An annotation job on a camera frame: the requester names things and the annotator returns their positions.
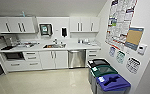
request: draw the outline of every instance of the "faucet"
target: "faucet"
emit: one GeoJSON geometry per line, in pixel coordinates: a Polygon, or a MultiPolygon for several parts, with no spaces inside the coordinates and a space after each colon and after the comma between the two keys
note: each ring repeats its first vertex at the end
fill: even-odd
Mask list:
{"type": "Polygon", "coordinates": [[[55,44],[57,44],[57,39],[55,39],[53,42],[55,42],[55,44]]]}

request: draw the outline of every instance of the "countertop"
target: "countertop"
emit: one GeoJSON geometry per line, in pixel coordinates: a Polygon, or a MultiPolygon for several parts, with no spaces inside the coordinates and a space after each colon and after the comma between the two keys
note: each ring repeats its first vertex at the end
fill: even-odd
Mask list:
{"type": "Polygon", "coordinates": [[[79,50],[79,49],[88,49],[88,50],[94,50],[94,49],[101,49],[98,45],[92,46],[87,44],[81,44],[81,43],[67,43],[65,48],[43,48],[45,45],[49,44],[37,44],[32,47],[14,47],[10,50],[0,50],[0,52],[24,52],[24,51],[48,51],[48,50],[55,50],[55,51],[61,51],[61,50],[79,50]]]}

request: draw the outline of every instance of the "trash bin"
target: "trash bin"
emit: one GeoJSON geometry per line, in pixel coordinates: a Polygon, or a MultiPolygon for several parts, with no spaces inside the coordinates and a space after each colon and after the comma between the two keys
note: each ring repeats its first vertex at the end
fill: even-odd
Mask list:
{"type": "Polygon", "coordinates": [[[91,82],[91,90],[93,94],[97,93],[97,86],[96,86],[96,77],[100,77],[107,74],[118,74],[118,72],[109,65],[99,65],[96,67],[91,68],[92,73],[92,82],[91,82]]]}
{"type": "Polygon", "coordinates": [[[124,94],[130,83],[119,74],[107,74],[96,78],[96,94],[124,94]]]}
{"type": "Polygon", "coordinates": [[[93,59],[88,61],[88,81],[91,84],[92,82],[92,74],[91,74],[91,68],[99,66],[99,65],[110,65],[105,59],[93,59]]]}

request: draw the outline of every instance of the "tile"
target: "tile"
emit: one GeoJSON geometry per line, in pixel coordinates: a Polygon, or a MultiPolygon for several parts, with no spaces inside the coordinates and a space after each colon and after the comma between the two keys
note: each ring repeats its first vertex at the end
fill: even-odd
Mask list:
{"type": "Polygon", "coordinates": [[[13,72],[0,76],[0,94],[92,94],[88,69],[13,72]]]}

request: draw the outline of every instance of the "dishwasher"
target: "dishwasher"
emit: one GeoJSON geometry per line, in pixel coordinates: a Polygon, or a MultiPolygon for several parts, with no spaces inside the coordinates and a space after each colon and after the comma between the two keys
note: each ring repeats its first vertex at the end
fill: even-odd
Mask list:
{"type": "Polygon", "coordinates": [[[86,50],[69,50],[68,57],[69,68],[85,67],[86,50]]]}

